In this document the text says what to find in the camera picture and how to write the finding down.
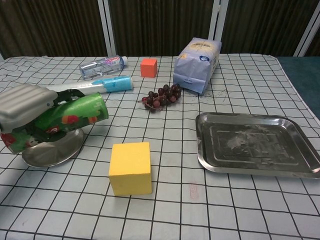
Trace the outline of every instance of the grid tablecloth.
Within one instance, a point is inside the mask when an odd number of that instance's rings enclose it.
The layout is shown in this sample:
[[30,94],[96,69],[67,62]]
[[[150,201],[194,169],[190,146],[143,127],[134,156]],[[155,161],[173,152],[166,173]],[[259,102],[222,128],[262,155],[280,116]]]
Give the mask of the grid tablecloth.
[[[94,57],[14,57],[0,62],[0,92],[81,79],[78,64]],[[134,89],[103,94],[109,119],[84,128],[75,159],[27,166],[0,141],[0,239],[320,239],[320,181],[221,174],[197,159],[195,118],[204,112],[282,115],[320,150],[319,120],[276,58],[221,54],[204,95],[182,91],[155,113],[140,100],[173,82],[174,57],[157,57],[156,78],[140,76],[143,57],[120,75]],[[115,197],[108,171],[115,143],[150,142],[152,194]]]

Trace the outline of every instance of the bunch of grapes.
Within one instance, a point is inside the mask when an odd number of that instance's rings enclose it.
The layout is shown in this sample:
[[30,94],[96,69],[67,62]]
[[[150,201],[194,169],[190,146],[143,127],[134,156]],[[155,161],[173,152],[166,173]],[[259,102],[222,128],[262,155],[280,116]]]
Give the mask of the bunch of grapes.
[[180,85],[174,84],[171,87],[164,85],[158,89],[158,93],[150,91],[148,96],[144,96],[141,102],[146,109],[151,111],[161,110],[161,107],[175,103],[181,96]]

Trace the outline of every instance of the tray rim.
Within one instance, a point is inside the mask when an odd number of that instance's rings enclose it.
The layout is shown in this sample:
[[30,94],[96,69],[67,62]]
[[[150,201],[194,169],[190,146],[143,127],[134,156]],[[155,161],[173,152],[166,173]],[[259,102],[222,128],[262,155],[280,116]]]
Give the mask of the tray rim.
[[196,128],[196,138],[197,138],[197,157],[199,163],[207,170],[215,173],[229,173],[229,174],[248,174],[248,175],[262,175],[262,176],[275,176],[275,177],[294,177],[294,178],[310,178],[310,179],[318,179],[320,178],[320,170],[317,172],[292,172],[292,171],[283,171],[283,170],[262,170],[262,169],[250,169],[250,168],[231,168],[231,167],[218,167],[209,164],[204,158],[204,147],[203,141],[200,137],[201,129],[199,128],[200,117],[205,115],[215,115],[215,116],[243,116],[248,118],[278,118],[289,121],[294,127],[297,129],[297,132],[301,136],[301,138],[306,143],[309,150],[313,153],[313,155],[317,158],[318,162],[320,162],[320,156],[312,146],[308,137],[302,131],[300,126],[294,122],[293,120],[280,115],[261,115],[261,114],[248,114],[248,113],[223,113],[223,112],[204,112],[196,116],[195,118],[195,128]]

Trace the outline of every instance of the teal cloth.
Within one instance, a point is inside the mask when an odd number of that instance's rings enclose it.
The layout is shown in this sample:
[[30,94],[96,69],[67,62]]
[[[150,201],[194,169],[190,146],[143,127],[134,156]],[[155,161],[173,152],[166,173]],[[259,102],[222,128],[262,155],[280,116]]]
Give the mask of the teal cloth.
[[278,57],[286,75],[304,102],[320,119],[320,57]]

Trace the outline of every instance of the red sponge cube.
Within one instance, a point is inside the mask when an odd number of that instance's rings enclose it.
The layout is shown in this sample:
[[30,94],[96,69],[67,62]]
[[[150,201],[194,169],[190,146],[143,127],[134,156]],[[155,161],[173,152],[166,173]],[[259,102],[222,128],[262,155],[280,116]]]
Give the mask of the red sponge cube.
[[157,69],[156,58],[144,58],[140,64],[141,77],[155,78]]

